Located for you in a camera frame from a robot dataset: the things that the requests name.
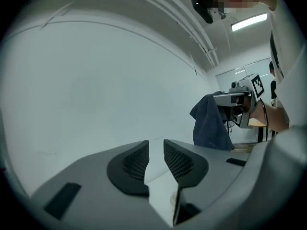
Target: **person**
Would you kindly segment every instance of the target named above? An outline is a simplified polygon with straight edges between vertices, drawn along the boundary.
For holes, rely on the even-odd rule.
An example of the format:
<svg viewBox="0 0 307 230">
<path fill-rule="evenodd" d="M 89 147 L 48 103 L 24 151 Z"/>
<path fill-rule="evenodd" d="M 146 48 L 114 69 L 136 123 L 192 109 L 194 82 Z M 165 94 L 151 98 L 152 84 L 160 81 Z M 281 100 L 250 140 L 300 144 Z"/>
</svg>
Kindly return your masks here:
<svg viewBox="0 0 307 230">
<path fill-rule="evenodd" d="M 270 74 L 272 74 L 274 77 L 275 77 L 275 71 L 274 71 L 274 65 L 273 65 L 273 62 L 271 61 L 270 64 L 269 64 L 269 67 L 270 67 Z M 275 93 L 275 89 L 276 89 L 276 80 L 274 79 L 272 82 L 271 82 L 271 98 L 273 99 L 273 105 L 275 104 L 276 102 L 276 93 Z"/>
<path fill-rule="evenodd" d="M 272 37 L 278 59 L 274 58 L 271 46 L 272 63 L 276 78 L 276 106 L 265 103 L 269 128 L 280 133 L 291 125 L 306 125 L 306 79 L 307 52 L 306 39 L 283 0 L 218 0 L 226 8 L 249 8 L 259 3 L 269 7 Z M 250 108 L 250 97 L 244 99 L 245 110 Z M 257 103 L 250 115 L 267 124 L 264 107 Z"/>
</svg>

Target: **black cable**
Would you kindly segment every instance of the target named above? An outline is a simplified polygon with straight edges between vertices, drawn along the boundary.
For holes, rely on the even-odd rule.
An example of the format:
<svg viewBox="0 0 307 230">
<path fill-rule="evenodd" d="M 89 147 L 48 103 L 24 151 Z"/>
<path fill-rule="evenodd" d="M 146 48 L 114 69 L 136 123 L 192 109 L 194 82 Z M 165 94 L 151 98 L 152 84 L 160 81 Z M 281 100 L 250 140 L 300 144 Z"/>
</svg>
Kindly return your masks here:
<svg viewBox="0 0 307 230">
<path fill-rule="evenodd" d="M 231 133 L 232 133 L 232 127 L 235 126 L 235 122 L 233 121 L 234 117 L 233 117 L 233 110 L 232 110 L 232 107 L 231 107 L 231 112 L 230 112 L 230 117 L 228 118 L 228 120 L 225 122 L 225 127 L 227 128 L 227 132 L 228 132 L 228 135 L 231 136 Z"/>
<path fill-rule="evenodd" d="M 267 126 L 266 126 L 266 131 L 265 131 L 265 141 L 268 141 L 268 134 L 269 134 L 269 120 L 268 120 L 268 114 L 267 114 L 267 109 L 265 108 L 265 104 L 263 102 L 263 100 L 260 98 L 260 101 L 262 102 L 263 105 L 263 111 L 265 114 L 265 119 L 267 121 Z"/>
</svg>

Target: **fluorescent light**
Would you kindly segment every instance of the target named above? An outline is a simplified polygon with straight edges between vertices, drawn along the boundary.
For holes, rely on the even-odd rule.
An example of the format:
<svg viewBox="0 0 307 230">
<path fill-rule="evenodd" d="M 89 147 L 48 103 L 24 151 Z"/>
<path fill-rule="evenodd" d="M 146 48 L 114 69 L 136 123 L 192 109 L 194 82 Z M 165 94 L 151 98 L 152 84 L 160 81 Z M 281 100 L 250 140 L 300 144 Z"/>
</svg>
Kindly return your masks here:
<svg viewBox="0 0 307 230">
<path fill-rule="evenodd" d="M 235 74 L 238 74 L 238 73 L 240 73 L 240 72 L 243 72 L 243 71 L 245 71 L 245 70 L 242 70 L 242 71 L 238 71 L 238 72 L 236 72 Z"/>
<path fill-rule="evenodd" d="M 246 27 L 248 25 L 252 25 L 252 24 L 260 22 L 260 21 L 265 21 L 266 19 L 267 19 L 266 13 L 261 14 L 261 15 L 257 15 L 257 16 L 251 17 L 249 19 L 246 19 L 246 20 L 232 24 L 231 29 L 234 32 L 234 31 L 239 30 L 239 29 Z"/>
</svg>

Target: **white sleeve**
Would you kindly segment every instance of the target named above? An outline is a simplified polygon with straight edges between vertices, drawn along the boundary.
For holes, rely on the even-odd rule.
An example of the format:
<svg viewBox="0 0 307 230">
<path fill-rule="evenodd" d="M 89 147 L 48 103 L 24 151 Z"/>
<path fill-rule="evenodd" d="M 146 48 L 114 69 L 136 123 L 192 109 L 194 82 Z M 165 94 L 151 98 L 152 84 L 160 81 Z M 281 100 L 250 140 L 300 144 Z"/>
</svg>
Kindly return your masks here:
<svg viewBox="0 0 307 230">
<path fill-rule="evenodd" d="M 282 0 L 270 15 L 273 37 L 282 77 L 276 77 L 277 107 L 284 107 L 290 125 L 307 124 L 306 38 Z"/>
<path fill-rule="evenodd" d="M 276 9 L 271 12 L 270 20 L 279 66 L 286 76 L 306 39 L 283 0 L 277 0 Z"/>
</svg>

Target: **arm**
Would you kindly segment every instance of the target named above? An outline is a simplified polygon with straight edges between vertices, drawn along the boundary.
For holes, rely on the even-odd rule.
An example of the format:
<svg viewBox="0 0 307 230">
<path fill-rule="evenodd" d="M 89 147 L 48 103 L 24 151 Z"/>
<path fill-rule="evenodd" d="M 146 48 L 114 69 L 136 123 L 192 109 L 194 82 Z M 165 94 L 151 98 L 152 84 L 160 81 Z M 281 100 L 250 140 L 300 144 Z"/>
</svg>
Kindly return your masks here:
<svg viewBox="0 0 307 230">
<path fill-rule="evenodd" d="M 273 107 L 267 104 L 265 104 L 265 108 L 267 111 L 270 129 L 280 133 L 289 128 L 289 124 L 285 119 L 283 108 Z M 259 120 L 263 124 L 267 123 L 261 102 L 258 102 L 256 110 L 250 115 L 250 117 Z"/>
</svg>

